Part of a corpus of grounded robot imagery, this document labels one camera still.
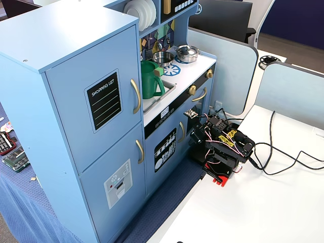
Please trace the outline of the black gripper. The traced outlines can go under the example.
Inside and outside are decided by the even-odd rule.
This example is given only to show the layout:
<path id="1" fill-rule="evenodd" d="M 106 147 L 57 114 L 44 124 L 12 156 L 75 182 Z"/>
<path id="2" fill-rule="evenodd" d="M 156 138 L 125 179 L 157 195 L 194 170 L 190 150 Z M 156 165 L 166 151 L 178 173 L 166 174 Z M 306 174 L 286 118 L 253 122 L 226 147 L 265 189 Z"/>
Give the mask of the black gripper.
<path id="1" fill-rule="evenodd" d="M 209 150 L 205 144 L 201 144 L 203 142 L 203 134 L 205 141 L 225 142 L 227 139 L 227 127 L 226 121 L 216 115 L 208 118 L 202 125 L 202 130 L 199 127 L 194 128 L 190 133 L 189 145 L 193 145 L 190 148 L 190 157 L 198 164 L 205 164 Z"/>

